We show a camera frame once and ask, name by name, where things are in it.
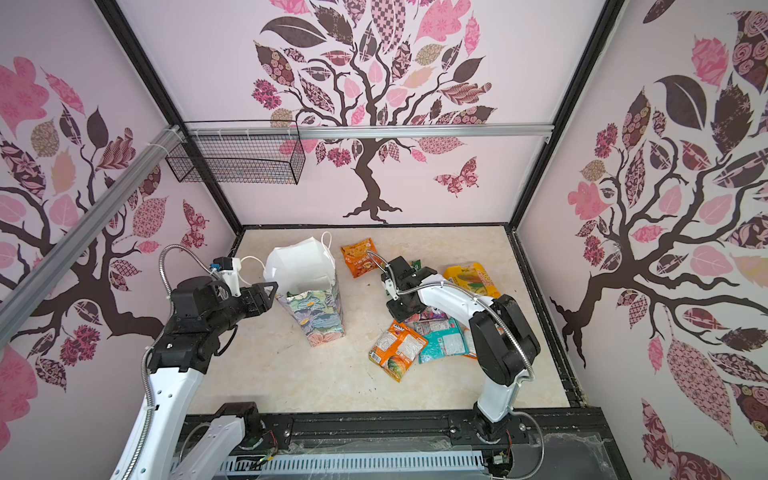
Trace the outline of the purple candy snack bag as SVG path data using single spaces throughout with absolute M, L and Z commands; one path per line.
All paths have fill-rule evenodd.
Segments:
M 448 318 L 449 316 L 445 312 L 433 307 L 427 307 L 421 313 L 417 313 L 411 316 L 408 319 L 408 322 L 417 323 L 417 322 L 442 321 L 442 320 L 447 320 Z

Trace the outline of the patterned paper bag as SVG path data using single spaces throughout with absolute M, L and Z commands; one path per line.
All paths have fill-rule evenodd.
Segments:
M 265 261 L 253 255 L 240 258 L 259 263 L 263 279 L 278 284 L 277 300 L 300 327 L 308 343 L 317 347 L 345 335 L 332 235 L 309 237 L 274 248 Z

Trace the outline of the orange white snack bag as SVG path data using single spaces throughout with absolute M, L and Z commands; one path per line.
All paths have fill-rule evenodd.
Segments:
M 368 358 L 396 382 L 401 382 L 427 344 L 415 330 L 393 321 L 370 349 Z

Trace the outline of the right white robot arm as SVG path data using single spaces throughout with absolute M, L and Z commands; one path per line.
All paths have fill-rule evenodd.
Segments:
M 416 270 L 402 257 L 387 261 L 370 252 L 382 271 L 389 295 L 387 309 L 404 322 L 428 308 L 440 310 L 471 332 L 480 368 L 486 375 L 473 406 L 473 427 L 480 441 L 494 444 L 508 429 L 514 402 L 526 382 L 536 379 L 533 363 L 541 346 L 517 301 L 481 296 L 424 267 Z

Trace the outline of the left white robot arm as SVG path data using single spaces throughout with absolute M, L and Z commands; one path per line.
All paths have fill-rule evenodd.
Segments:
M 225 350 L 221 335 L 268 312 L 277 289 L 264 282 L 233 292 L 223 280 L 199 276 L 172 290 L 172 315 L 141 361 L 144 400 L 113 478 L 211 479 L 247 436 L 263 433 L 255 403 L 227 403 L 187 455 L 176 451 L 191 402 Z

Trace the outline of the orange chip snack bag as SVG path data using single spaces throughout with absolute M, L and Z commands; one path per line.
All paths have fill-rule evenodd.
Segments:
M 376 260 L 369 255 L 370 252 L 377 253 L 374 241 L 371 238 L 341 247 L 344 261 L 354 278 L 359 278 L 378 268 Z

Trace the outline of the yellow corn snack bag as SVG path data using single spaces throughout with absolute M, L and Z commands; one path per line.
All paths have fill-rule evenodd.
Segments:
M 499 298 L 500 291 L 490 275 L 478 262 L 464 263 L 447 267 L 443 276 L 452 283 L 481 296 Z

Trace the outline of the teal snack bag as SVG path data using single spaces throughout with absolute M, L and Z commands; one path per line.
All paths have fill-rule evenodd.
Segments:
M 454 319 L 418 321 L 413 328 L 427 341 L 419 354 L 420 364 L 469 353 L 461 328 Z

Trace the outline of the orange snack bag right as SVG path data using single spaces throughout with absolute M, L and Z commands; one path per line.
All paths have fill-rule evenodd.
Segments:
M 467 353 L 465 354 L 465 357 L 476 359 L 477 352 L 471 331 L 466 329 L 462 331 L 462 334 L 467 347 Z

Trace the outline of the rear aluminium rail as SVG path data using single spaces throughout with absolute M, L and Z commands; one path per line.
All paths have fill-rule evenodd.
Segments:
M 541 123 L 496 123 L 476 125 L 408 125 L 408 126 L 290 126 L 273 128 L 192 128 L 187 127 L 192 137 L 203 136 L 283 136 L 302 140 L 326 139 L 383 139 L 383 138 L 443 138 L 443 137 L 543 137 L 550 138 L 554 126 Z

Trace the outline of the aluminium rail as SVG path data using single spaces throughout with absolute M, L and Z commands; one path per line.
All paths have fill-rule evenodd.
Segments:
M 443 137 L 543 137 L 550 138 L 554 126 L 541 123 L 496 123 L 476 125 L 408 125 L 408 126 L 290 126 L 273 128 L 192 128 L 187 127 L 192 137 L 203 136 L 283 136 L 302 140 L 326 139 L 383 139 L 383 138 L 443 138 Z
M 107 225 L 112 216 L 127 202 L 131 193 L 151 173 L 169 152 L 183 139 L 179 126 L 167 126 L 97 200 L 78 223 L 44 256 L 19 286 L 1 305 L 1 344 L 11 337 L 32 316 L 35 308 L 70 270 L 91 241 Z

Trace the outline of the left aluminium rail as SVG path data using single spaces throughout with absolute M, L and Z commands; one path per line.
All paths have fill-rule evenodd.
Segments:
M 167 126 L 97 200 L 78 223 L 44 256 L 19 286 L 1 305 L 1 344 L 11 337 L 32 316 L 35 308 L 70 270 L 91 241 L 107 225 L 112 216 L 127 202 L 131 193 L 151 173 L 169 152 L 183 139 L 179 126 Z

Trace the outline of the black base frame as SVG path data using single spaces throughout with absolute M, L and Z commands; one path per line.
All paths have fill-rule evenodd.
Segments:
M 627 479 L 629 470 L 598 408 L 516 410 L 498 442 L 480 441 L 469 410 L 263 413 L 264 431 L 230 456 L 477 451 L 479 472 L 250 476 L 229 479 Z

